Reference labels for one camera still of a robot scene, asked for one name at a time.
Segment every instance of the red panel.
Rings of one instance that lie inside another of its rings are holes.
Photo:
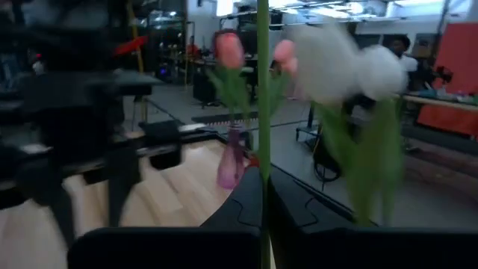
[[[478,93],[478,23],[456,23],[447,26],[441,39],[435,67],[453,72],[448,93]],[[441,81],[434,83],[441,87]],[[457,108],[425,105],[418,122],[468,135],[478,135],[478,114]]]

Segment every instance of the white tulip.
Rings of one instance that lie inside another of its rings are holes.
[[[359,48],[336,23],[294,29],[299,62],[297,83],[315,102],[340,102],[358,93],[356,58]]]
[[[397,56],[383,46],[359,51],[337,23],[298,27],[294,41],[297,84],[315,102],[340,102],[357,93],[378,100],[406,87],[406,73]]]
[[[384,46],[364,49],[358,55],[357,66],[357,84],[368,98],[384,99],[406,88],[406,72],[398,57]]]

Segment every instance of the green leaf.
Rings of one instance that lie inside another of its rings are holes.
[[[279,108],[279,103],[282,100],[282,94],[284,93],[284,90],[288,85],[288,82],[290,80],[289,78],[289,75],[284,72],[276,78],[272,77],[272,75],[269,75],[271,116],[276,112],[277,108]]]
[[[246,120],[246,127],[250,128],[250,112],[249,94],[246,88],[246,82],[238,74],[235,76],[234,96],[236,103],[242,110],[243,118]]]
[[[373,201],[380,188],[384,213],[390,216],[402,171],[400,130],[394,103],[390,100],[377,102],[372,119],[361,131],[345,174],[358,224],[369,224]]]
[[[234,100],[230,96],[228,90],[227,90],[227,75],[223,73],[223,80],[218,78],[215,74],[213,74],[212,71],[209,69],[206,69],[206,75],[209,77],[209,80],[212,82],[212,84],[216,87],[217,92],[219,93],[219,97],[221,98],[221,101],[226,104],[226,106],[230,109],[231,107],[234,106]]]
[[[379,171],[382,180],[382,217],[383,224],[389,225],[394,207],[395,192],[403,178],[403,150],[400,136],[400,121],[396,102],[382,101],[376,113],[382,115],[384,129]]]
[[[315,108],[323,127],[326,147],[341,169],[346,170],[356,146],[349,135],[347,124],[342,119],[340,111],[320,104],[315,104]]]

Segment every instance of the tulip stem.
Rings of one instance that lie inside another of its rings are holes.
[[[258,108],[259,108],[259,170],[264,182],[262,269],[270,268],[270,238],[267,227],[267,186],[270,176],[270,98],[269,98],[269,1],[258,0]]]

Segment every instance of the red object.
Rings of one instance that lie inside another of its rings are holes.
[[[187,53],[188,56],[191,56],[193,58],[198,58],[199,57],[199,48],[194,44],[187,45],[186,53]]]
[[[124,55],[130,52],[133,52],[137,48],[141,47],[142,45],[146,44],[148,42],[148,37],[147,36],[142,36],[142,37],[137,37],[133,39],[132,41],[129,41],[127,43],[123,43],[116,47],[114,50],[115,55]]]
[[[255,155],[251,156],[251,158],[249,160],[249,165],[246,167],[246,169],[249,168],[249,167],[259,168],[259,158],[257,158],[257,156],[255,156]]]
[[[446,67],[453,72],[447,85],[448,93],[478,93],[478,23],[456,23],[447,26],[441,39],[435,68]],[[441,79],[433,84],[441,87]],[[478,135],[478,114],[440,105],[424,105],[418,122],[466,135]]]

